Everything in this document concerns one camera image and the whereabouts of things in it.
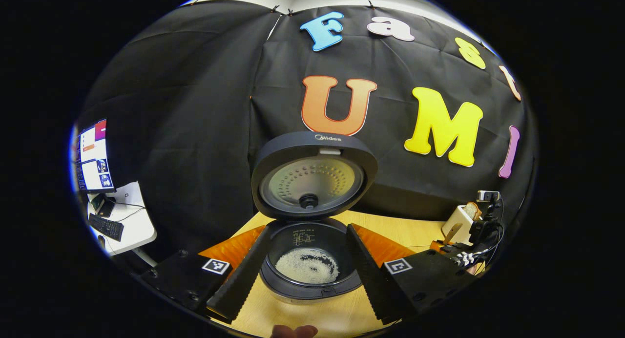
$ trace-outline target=computer monitor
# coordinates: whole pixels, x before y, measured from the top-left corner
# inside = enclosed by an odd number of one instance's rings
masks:
[[[114,193],[115,186],[106,153],[106,119],[83,129],[76,141],[76,182],[78,191]]]

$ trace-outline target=hand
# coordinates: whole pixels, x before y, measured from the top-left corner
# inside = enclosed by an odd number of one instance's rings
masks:
[[[270,338],[313,338],[319,330],[312,325],[303,325],[291,329],[285,325],[275,325]]]

